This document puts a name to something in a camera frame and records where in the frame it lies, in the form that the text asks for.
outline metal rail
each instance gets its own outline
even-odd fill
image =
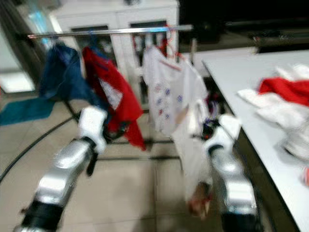
[[[156,33],[166,31],[192,31],[192,25],[179,25],[174,27],[154,27],[154,28],[126,28],[126,29],[109,29],[109,30],[85,30],[76,32],[62,32],[62,33],[42,33],[27,35],[29,39],[53,38],[53,37],[68,37],[68,36],[86,36],[94,35],[110,35],[110,34],[130,34],[130,33]]]

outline white table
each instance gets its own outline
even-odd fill
[[[231,110],[253,145],[301,232],[309,232],[309,187],[300,180],[308,162],[288,154],[282,143],[286,134],[255,113],[255,107],[236,95],[245,88],[257,89],[262,78],[275,74],[275,66],[309,65],[309,51],[259,54],[238,58],[203,60]]]

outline tiled floor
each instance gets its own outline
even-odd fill
[[[78,112],[87,104],[73,101]],[[49,118],[0,128],[0,173],[29,144],[71,117],[63,103],[55,104]],[[139,119],[144,138],[168,140]],[[33,147],[0,185],[0,231],[12,231],[21,222],[20,210],[30,203],[38,181],[54,154],[77,134],[74,120]],[[177,157],[174,144],[155,144],[146,152],[128,144],[109,145],[104,157]],[[64,212],[62,232],[221,232],[217,205],[206,221],[188,215],[178,159],[101,160],[91,178],[82,173]]]

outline denim shirt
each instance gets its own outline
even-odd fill
[[[44,99],[82,99],[106,111],[108,109],[108,103],[102,101],[83,79],[78,52],[62,44],[56,44],[47,53],[39,94]]]

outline white cabinet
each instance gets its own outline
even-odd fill
[[[91,30],[122,29],[134,27],[158,27],[178,25],[177,0],[142,0],[140,4],[127,6],[123,0],[67,0],[52,12],[62,31],[89,30],[89,36],[67,37],[68,46],[78,50],[95,44],[114,61],[119,71],[131,84],[137,98],[145,106],[142,97],[142,51],[151,44],[160,45],[170,32],[152,34],[114,34],[90,36]],[[178,50],[178,33],[172,33],[171,47]]]

